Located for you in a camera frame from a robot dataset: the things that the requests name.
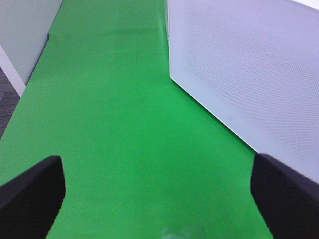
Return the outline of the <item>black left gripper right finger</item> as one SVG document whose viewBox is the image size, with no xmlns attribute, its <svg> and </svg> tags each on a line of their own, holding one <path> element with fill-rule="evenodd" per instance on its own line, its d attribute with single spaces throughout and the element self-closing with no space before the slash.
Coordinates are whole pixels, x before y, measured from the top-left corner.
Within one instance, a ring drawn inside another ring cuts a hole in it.
<svg viewBox="0 0 319 239">
<path fill-rule="evenodd" d="M 250 190 L 275 239 L 319 237 L 319 185 L 268 154 L 256 154 Z"/>
</svg>

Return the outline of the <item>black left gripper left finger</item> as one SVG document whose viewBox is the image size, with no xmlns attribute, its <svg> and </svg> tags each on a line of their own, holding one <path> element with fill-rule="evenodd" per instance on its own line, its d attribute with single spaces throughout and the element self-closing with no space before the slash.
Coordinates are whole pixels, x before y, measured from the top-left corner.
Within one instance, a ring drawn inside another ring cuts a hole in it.
<svg viewBox="0 0 319 239">
<path fill-rule="evenodd" d="M 64 201 L 60 156 L 50 156 L 0 187 L 0 237 L 44 239 Z"/>
</svg>

